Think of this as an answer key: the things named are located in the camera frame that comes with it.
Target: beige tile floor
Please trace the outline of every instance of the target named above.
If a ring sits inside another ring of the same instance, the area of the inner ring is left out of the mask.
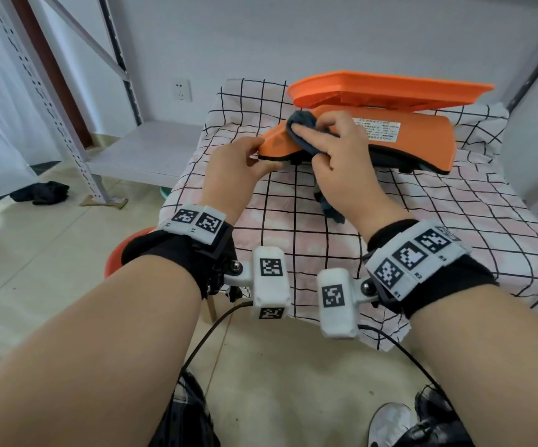
[[[0,356],[102,280],[104,262],[125,237],[157,221],[159,189],[105,179],[123,210],[79,207],[86,187],[71,165],[42,176],[71,186],[51,207],[0,201]],[[216,297],[218,313],[229,301]],[[199,319],[191,349],[209,324]],[[426,379],[398,351],[323,338],[288,319],[259,323],[235,312],[207,341],[192,370],[206,390],[226,446],[364,446],[385,402],[413,406]]]

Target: cable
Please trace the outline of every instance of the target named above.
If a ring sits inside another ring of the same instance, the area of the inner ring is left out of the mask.
[[[184,365],[182,366],[182,369],[180,370],[180,375],[182,375],[184,373],[184,371],[186,370],[186,368],[191,364],[192,360],[195,358],[196,354],[199,352],[200,348],[203,346],[203,344],[206,342],[206,340],[209,338],[209,336],[213,333],[215,328],[217,328],[219,326],[219,324],[221,322],[223,322],[228,317],[228,315],[230,315],[232,312],[236,311],[239,308],[245,308],[247,306],[252,306],[252,301],[245,301],[244,303],[240,303],[239,305],[234,306],[233,308],[228,310],[224,315],[219,317],[215,321],[215,323],[213,323],[213,326],[207,331],[205,336],[201,339],[201,341],[196,346],[196,348],[193,350],[193,352],[191,353],[189,358],[186,360],[186,362],[184,362]]]
[[[381,336],[383,336],[384,338],[389,340],[393,345],[398,347],[401,350],[401,352],[404,353],[408,357],[408,359],[411,360],[414,363],[414,365],[420,369],[420,371],[426,376],[426,378],[429,379],[429,381],[432,383],[432,385],[435,386],[435,389],[448,401],[448,399],[446,397],[446,394],[445,394],[445,392],[443,392],[443,390],[439,386],[439,383],[437,383],[435,381],[435,379],[430,375],[430,373],[428,373],[426,371],[426,369],[424,367],[422,367],[422,364],[420,362],[418,362],[416,360],[416,358],[414,356],[412,356],[412,354],[410,352],[408,352],[405,348],[403,348],[403,346],[401,346],[401,344],[398,341],[396,341],[389,334],[385,334],[383,331],[378,330],[377,328],[373,328],[372,326],[358,325],[358,329],[365,330],[365,331],[377,332],[378,334],[380,334]]]

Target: sneaker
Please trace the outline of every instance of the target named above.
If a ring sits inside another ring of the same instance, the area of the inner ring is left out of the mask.
[[[385,403],[373,415],[368,447],[392,447],[416,424],[412,410],[401,403]]]

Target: black wristband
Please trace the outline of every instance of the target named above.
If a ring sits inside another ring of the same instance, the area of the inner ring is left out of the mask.
[[[131,240],[124,248],[122,264],[142,255],[157,255],[177,263],[187,270],[199,287],[201,298],[207,298],[207,287],[215,260],[195,251],[187,235],[155,231]]]
[[[375,251],[385,246],[395,235],[404,232],[415,224],[418,224],[415,219],[404,219],[385,226],[369,240],[368,250]],[[385,304],[385,307],[394,312],[401,311],[406,318],[410,319],[416,311],[430,303],[453,293],[485,284],[498,285],[488,268],[471,256],[462,255],[455,262],[439,269],[425,282],[418,284],[403,300]]]

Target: electrical outlet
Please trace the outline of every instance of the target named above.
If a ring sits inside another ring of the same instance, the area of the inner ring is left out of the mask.
[[[191,84],[188,79],[172,79],[172,88],[174,91],[174,100],[184,100],[185,102],[192,102]]]

